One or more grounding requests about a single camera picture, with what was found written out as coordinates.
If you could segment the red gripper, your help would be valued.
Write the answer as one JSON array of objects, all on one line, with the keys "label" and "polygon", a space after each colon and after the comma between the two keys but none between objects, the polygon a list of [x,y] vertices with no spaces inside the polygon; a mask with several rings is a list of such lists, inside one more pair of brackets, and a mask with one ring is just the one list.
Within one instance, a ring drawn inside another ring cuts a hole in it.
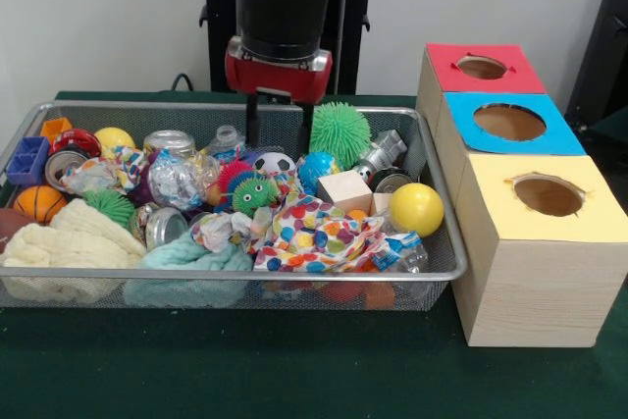
[{"label": "red gripper", "polygon": [[297,135],[297,152],[299,156],[307,154],[314,116],[314,105],[310,103],[319,103],[324,97],[332,64],[333,57],[329,51],[321,51],[314,58],[311,63],[311,66],[315,67],[314,70],[244,60],[227,53],[225,66],[228,85],[232,90],[247,94],[246,145],[257,147],[259,144],[258,96],[254,93],[289,95],[302,111]]}]

